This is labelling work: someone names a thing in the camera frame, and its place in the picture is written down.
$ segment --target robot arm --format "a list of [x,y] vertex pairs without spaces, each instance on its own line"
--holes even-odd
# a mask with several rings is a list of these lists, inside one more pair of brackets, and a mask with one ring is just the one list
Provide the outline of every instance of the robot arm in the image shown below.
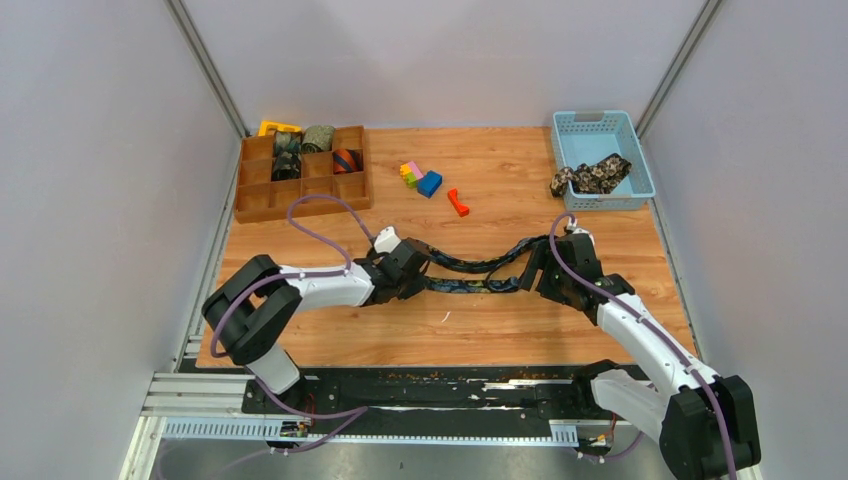
[[654,319],[626,280],[617,274],[605,275],[588,232],[568,227],[566,233],[555,242],[564,263],[581,279],[618,301],[599,295],[597,289],[588,289],[567,275],[549,243],[540,244],[533,252],[522,288],[529,290],[541,269],[536,291],[544,298],[584,312],[592,323],[624,346],[653,382],[653,388],[649,388],[617,369],[614,363],[598,362],[587,366],[589,373],[576,379],[587,387],[585,390],[591,395],[588,403],[594,402],[626,418],[656,441],[677,478],[719,477],[728,471],[727,459],[708,394],[695,378],[700,374],[723,412],[736,467],[759,463],[759,436],[748,385],[738,376],[722,378],[686,351]]
[[[731,437],[736,466],[760,461],[759,437],[750,388],[739,377],[720,377],[677,343],[645,308],[633,287],[620,275],[605,275],[595,256],[589,232],[569,227],[555,242],[566,265],[586,280],[628,305],[598,295],[564,272],[551,246],[540,243],[521,278],[521,287],[549,300],[582,311],[589,320],[621,343],[653,382],[649,388],[609,361],[589,365],[575,379],[590,405],[615,412],[656,441],[677,478],[714,478],[727,473],[716,415],[693,370],[709,382],[718,399]],[[295,273],[255,290],[264,302],[245,301],[222,328],[220,341],[236,365],[247,366],[277,395],[300,380],[297,366],[276,341],[296,313],[330,306],[368,306],[405,299],[424,288],[429,262],[426,247],[398,237],[388,227],[375,238],[365,258],[354,260],[344,275],[313,276],[344,267],[302,269],[274,263],[267,255],[251,259],[203,305],[203,316],[216,328],[235,299],[260,280]],[[542,270],[539,281],[538,270]],[[668,337],[665,342],[656,331]],[[684,352],[687,365],[681,362]]]
[[[285,350],[277,345],[292,316],[323,307],[360,307],[408,298],[423,289],[422,268],[429,256],[414,239],[401,240],[387,227],[374,240],[366,258],[345,266],[297,268],[277,265],[268,255],[257,255],[203,304],[202,313],[212,328],[224,312],[251,285],[280,273],[295,278],[272,282],[256,290],[260,305],[245,301],[236,308],[221,332],[221,343],[236,365],[249,368],[275,394],[280,395],[300,380],[300,372]],[[344,275],[316,273],[345,271]]]

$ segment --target red toy bone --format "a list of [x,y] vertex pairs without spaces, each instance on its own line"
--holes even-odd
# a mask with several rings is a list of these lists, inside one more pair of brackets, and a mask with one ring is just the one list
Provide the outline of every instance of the red toy bone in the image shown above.
[[460,217],[464,217],[471,212],[470,208],[459,203],[459,199],[457,198],[457,191],[455,188],[452,188],[448,191],[448,200],[451,201],[453,208],[456,209],[456,213],[458,213]]

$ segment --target wooden tabletop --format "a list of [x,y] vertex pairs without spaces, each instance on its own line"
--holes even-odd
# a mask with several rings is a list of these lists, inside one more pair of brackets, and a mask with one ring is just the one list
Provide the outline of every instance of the wooden tabletop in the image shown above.
[[[555,171],[548,128],[369,130],[374,206],[361,211],[372,232],[394,225],[463,258],[505,253],[520,239],[545,234],[564,210],[548,183]],[[402,163],[435,170],[444,183],[431,199],[406,187]],[[451,188],[471,213],[460,218],[447,199]],[[369,245],[347,213],[299,219],[339,242],[352,257]],[[627,279],[681,344],[694,352],[692,335],[647,206],[634,212],[578,213],[595,236],[605,273]],[[293,266],[342,263],[331,248],[297,232],[286,221],[234,223],[219,283],[254,255],[267,253]],[[493,278],[519,275],[529,255]],[[431,265],[428,275],[480,278]],[[201,367],[231,366],[209,354],[207,327],[197,358]],[[292,318],[280,337],[299,365],[531,365],[584,364],[632,359],[612,337],[571,308],[537,293],[445,294],[425,291],[405,300],[365,308],[334,307]]]

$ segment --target gray wall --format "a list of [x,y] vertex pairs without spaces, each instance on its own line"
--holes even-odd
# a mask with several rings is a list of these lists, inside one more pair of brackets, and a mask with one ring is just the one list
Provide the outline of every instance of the gray wall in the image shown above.
[[163,2],[0,12],[0,477],[112,479],[236,138]]
[[245,122],[542,125],[638,118],[700,0],[187,0]]
[[844,478],[843,1],[726,2],[647,139],[695,333],[754,389],[769,480]]

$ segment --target metal floor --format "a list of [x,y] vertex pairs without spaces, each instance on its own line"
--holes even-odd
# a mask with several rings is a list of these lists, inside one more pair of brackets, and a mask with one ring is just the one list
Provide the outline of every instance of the metal floor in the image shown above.
[[[616,429],[623,449],[632,427]],[[432,479],[673,479],[652,441],[645,439],[627,458],[593,465],[562,448],[328,444],[291,457],[268,455],[221,473],[225,465],[267,449],[263,442],[169,440],[162,478],[151,480],[432,480]]]

